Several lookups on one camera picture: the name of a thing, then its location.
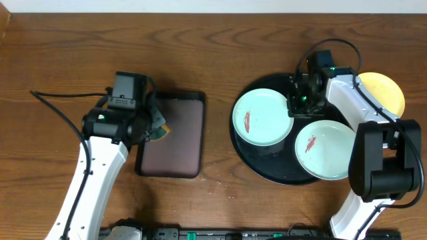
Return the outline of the orange green sponge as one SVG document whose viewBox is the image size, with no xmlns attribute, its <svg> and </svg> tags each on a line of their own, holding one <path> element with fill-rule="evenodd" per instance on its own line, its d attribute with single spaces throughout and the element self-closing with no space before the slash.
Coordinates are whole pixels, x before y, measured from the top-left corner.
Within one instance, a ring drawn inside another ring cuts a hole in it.
<svg viewBox="0 0 427 240">
<path fill-rule="evenodd" d="M 164 138 L 169 132 L 170 132 L 170 128 L 166 124 L 163 124 L 161 127 L 154 129 L 149 134 L 149 140 L 150 141 L 160 140 L 160 139 Z"/>
</svg>

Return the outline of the pale green plate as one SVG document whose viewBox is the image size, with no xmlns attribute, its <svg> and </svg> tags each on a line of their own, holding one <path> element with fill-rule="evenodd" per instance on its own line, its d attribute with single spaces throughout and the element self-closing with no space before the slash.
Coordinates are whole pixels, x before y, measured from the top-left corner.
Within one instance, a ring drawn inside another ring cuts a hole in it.
<svg viewBox="0 0 427 240">
<path fill-rule="evenodd" d="M 352 129 L 337 121 L 310 123 L 296 137 L 297 160 L 304 170 L 319 179 L 345 179 L 355 136 Z"/>
<path fill-rule="evenodd" d="M 293 124 L 287 99 L 272 89 L 259 88 L 244 93 L 232 111 L 232 127 L 245 142 L 255 146 L 279 143 L 288 136 Z"/>
</svg>

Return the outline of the yellow plate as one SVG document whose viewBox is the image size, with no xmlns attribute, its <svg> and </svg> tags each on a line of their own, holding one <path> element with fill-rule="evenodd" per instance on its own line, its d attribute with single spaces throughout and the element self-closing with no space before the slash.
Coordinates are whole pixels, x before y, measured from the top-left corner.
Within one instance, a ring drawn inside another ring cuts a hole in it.
<svg viewBox="0 0 427 240">
<path fill-rule="evenodd" d="M 389 112 L 401 117 L 405 109 L 405 98 L 401 88 L 389 77 L 375 72 L 359 74 L 362 84 Z"/>
</svg>

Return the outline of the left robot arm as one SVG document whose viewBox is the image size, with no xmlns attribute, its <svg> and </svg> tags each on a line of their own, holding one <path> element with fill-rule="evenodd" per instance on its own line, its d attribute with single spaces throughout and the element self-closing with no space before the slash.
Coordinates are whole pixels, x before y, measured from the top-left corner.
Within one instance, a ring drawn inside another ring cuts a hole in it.
<svg viewBox="0 0 427 240">
<path fill-rule="evenodd" d="M 115 180 L 134 145 L 168 130 L 155 106 L 151 77 L 118 73 L 114 85 L 82 119 L 66 119 L 80 141 L 79 158 L 48 239 L 97 239 Z"/>
</svg>

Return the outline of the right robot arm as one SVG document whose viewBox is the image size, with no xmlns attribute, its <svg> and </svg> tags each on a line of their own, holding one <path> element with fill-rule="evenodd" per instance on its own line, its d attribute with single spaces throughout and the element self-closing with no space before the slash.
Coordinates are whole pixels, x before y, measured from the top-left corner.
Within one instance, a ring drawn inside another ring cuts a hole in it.
<svg viewBox="0 0 427 240">
<path fill-rule="evenodd" d="M 424 191 L 421 129 L 413 120 L 389 112 L 362 83 L 351 67 L 335 65 L 329 50 L 308 50 L 300 59 L 308 72 L 296 67 L 290 91 L 289 115 L 323 116 L 334 106 L 356 132 L 350 155 L 351 191 L 330 218 L 330 234 L 337 239 L 363 239 L 369 226 L 385 209 L 395 209 L 411 191 L 415 198 L 401 207 L 415 205 Z"/>
</svg>

